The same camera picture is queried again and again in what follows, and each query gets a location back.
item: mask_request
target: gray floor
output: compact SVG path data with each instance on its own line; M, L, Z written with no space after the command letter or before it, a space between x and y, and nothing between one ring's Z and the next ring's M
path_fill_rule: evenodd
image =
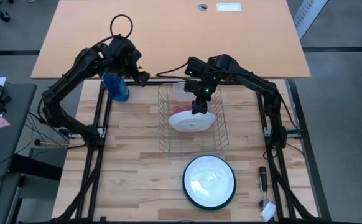
M294 14L302 0L288 0ZM0 21L0 50L39 50L58 0L4 4L12 16ZM329 0L315 24L302 39L304 47L362 46L362 1ZM325 196L334 220L362 222L362 52L306 53L312 78L297 81L307 126ZM36 56L0 56L0 75L13 83L38 85L32 108L53 81L32 81ZM63 104L75 114L80 88ZM40 131L63 140L38 124ZM23 138L30 138L25 129ZM19 219L25 222L50 218L54 199L30 200Z

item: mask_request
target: white label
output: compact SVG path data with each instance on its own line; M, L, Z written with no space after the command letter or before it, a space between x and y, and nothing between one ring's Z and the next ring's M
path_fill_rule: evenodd
M242 11L240 3L217 3L217 11Z

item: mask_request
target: wooden board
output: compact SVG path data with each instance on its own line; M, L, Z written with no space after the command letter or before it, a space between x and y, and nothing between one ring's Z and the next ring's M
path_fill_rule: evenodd
M284 81L275 82L289 103ZM84 82L76 118L85 124L93 120L99 85L99 80ZM258 167L267 166L267 161L262 158L265 147L255 93L242 86L221 87L230 147L220 156L234 169L237 190L225 208L207 212L194 207L182 191L181 176L190 159L166 157L159 151L157 89L130 86L127 102L113 102L94 219L260 220ZM282 120L291 127L285 109ZM299 147L298 140L288 142ZM82 144L80 139L72 141L72 145L78 144ZM316 215L304 157L291 147L284 149L284 154L292 190ZM85 148L68 152L53 217L60 215L77 194L85 157ZM274 201L271 184L269 197Z
M138 61L152 76L184 64L189 56L203 61L228 54L265 78L309 77L310 72L285 0L240 1L242 11L217 11L196 0L60 1L40 51L32 78L59 78L85 47L110 36L117 14L134 22L130 39L141 52ZM126 35L129 22L115 21L115 34ZM183 70L169 75L183 75Z

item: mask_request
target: wire dish rack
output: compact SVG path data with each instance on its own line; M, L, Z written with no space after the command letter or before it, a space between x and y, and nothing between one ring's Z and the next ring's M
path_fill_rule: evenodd
M223 150L229 146L226 131L223 101L220 86L208 102L208 111L216 116L212 126L205 131L184 133L176 131L168 120L173 109L178 106L191 105L192 101L178 102L172 84L159 87L159 149L169 155L184 156L187 154L209 154Z

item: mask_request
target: wooden tabletop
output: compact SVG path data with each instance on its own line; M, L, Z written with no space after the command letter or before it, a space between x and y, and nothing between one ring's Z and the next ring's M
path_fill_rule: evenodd
M60 78L85 47L110 36L117 14L134 22L130 40L141 52L138 64L152 76L181 66L189 56L203 61L228 54L265 78L309 77L310 72L286 0L244 0L241 11L218 11L217 3L196 0L60 1L32 78ZM126 35L129 22L119 18L114 33ZM183 70L169 75L183 75Z
M273 81L289 104L284 80ZM99 80L84 82L76 119L85 124L92 123L99 85ZM237 189L225 208L208 212L193 206L182 190L182 173L191 159L167 157L159 151L158 86L130 86L129 89L131 95L127 102L114 101L112 105L95 220L100 216L112 221L261 220L258 168L267 166L267 160L262 158L265 146L254 92L242 86L221 87L230 146L219 156L233 168ZM282 120L286 127L292 127L284 108ZM288 143L300 147L299 140L288 139ZM71 142L71 145L79 144L81 139ZM303 155L289 146L284 149L284 155L292 191L308 211L317 215ZM60 215L79 191L85 159L86 148L68 151L53 217ZM281 195L287 214L284 194ZM274 201L271 183L269 197ZM88 200L86 197L84 215Z

